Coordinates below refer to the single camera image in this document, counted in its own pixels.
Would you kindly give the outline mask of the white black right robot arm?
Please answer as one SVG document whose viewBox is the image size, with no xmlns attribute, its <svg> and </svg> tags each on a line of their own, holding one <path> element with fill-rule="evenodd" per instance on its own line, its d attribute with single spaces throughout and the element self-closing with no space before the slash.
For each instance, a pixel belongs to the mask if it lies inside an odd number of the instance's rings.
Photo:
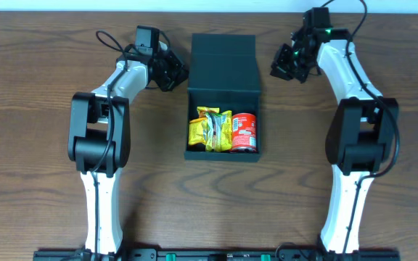
<svg viewBox="0 0 418 261">
<path fill-rule="evenodd" d="M 305 82 L 312 68 L 327 77 L 337 100 L 325 151 L 333 185 L 320 242 L 329 255 L 345 257 L 359 251 L 358 231 L 372 181 L 384 173 L 398 138 L 398 103 L 373 86 L 345 28 L 301 28 L 292 43 L 276 53 L 271 75 Z"/>
</svg>

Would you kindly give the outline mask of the black gift box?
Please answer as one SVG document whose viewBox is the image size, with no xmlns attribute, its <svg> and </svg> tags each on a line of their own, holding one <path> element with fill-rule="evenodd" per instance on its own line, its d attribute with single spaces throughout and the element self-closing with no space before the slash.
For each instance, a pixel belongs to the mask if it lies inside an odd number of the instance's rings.
<svg viewBox="0 0 418 261">
<path fill-rule="evenodd" d="M 197 118 L 197 107 L 218 107 L 256 117 L 256 152 L 206 152 L 186 145 L 184 159 L 258 162 L 261 158 L 261 80 L 254 35 L 192 35 L 188 79 L 187 119 Z"/>
</svg>

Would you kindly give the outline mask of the yellow snack bar wrapper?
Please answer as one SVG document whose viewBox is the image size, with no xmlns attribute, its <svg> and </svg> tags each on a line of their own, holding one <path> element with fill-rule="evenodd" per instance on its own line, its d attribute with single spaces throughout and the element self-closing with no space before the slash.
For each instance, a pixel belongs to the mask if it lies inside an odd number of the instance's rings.
<svg viewBox="0 0 418 261">
<path fill-rule="evenodd" d="M 231 110 L 227 110 L 220 114 L 223 116 L 221 152 L 225 152 L 230 150 L 232 146 L 232 112 Z"/>
</svg>

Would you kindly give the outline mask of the green yellow snack bar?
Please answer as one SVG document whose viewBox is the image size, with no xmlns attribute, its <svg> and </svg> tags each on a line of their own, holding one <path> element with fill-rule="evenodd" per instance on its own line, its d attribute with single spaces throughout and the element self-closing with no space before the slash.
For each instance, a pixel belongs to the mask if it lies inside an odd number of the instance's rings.
<svg viewBox="0 0 418 261">
<path fill-rule="evenodd" d="M 223 116 L 220 113 L 207 112 L 208 137 L 206 141 L 207 152 L 221 152 Z"/>
</svg>

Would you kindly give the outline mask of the orange yellow snack packet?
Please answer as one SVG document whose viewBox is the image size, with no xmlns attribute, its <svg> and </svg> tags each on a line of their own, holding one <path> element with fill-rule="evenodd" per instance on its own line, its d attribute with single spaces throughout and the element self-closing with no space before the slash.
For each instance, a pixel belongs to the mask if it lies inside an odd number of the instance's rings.
<svg viewBox="0 0 418 261">
<path fill-rule="evenodd" d="M 206 117 L 207 113 L 219 113 L 220 109 L 217 107 L 197 107 L 198 117 Z"/>
</svg>

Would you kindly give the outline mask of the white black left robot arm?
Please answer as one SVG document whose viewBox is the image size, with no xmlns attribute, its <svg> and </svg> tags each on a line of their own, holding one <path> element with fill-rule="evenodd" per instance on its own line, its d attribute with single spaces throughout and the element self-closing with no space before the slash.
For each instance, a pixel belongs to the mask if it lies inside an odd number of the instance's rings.
<svg viewBox="0 0 418 261">
<path fill-rule="evenodd" d="M 123 53 L 100 87 L 73 95 L 67 153 L 83 181 L 88 219 L 81 260 L 120 257 L 123 231 L 118 198 L 131 150 L 131 102 L 151 81 L 161 91 L 172 91 L 188 74 L 184 61 L 171 49 Z"/>
</svg>

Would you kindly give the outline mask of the small yellow snack packet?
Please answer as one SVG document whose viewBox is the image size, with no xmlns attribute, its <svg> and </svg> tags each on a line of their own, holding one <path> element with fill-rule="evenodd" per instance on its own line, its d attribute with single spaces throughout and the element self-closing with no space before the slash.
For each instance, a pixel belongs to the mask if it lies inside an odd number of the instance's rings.
<svg viewBox="0 0 418 261">
<path fill-rule="evenodd" d="M 188 145 L 206 145 L 208 132 L 208 119 L 200 117 L 189 121 Z"/>
</svg>

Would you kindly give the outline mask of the red soda can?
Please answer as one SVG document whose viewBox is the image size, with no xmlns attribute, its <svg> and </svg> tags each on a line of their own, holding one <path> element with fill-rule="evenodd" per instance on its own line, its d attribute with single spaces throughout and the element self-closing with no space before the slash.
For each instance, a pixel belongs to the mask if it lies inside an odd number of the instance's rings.
<svg viewBox="0 0 418 261">
<path fill-rule="evenodd" d="M 233 152 L 257 152 L 256 117 L 250 113 L 238 113 L 232 119 Z"/>
</svg>

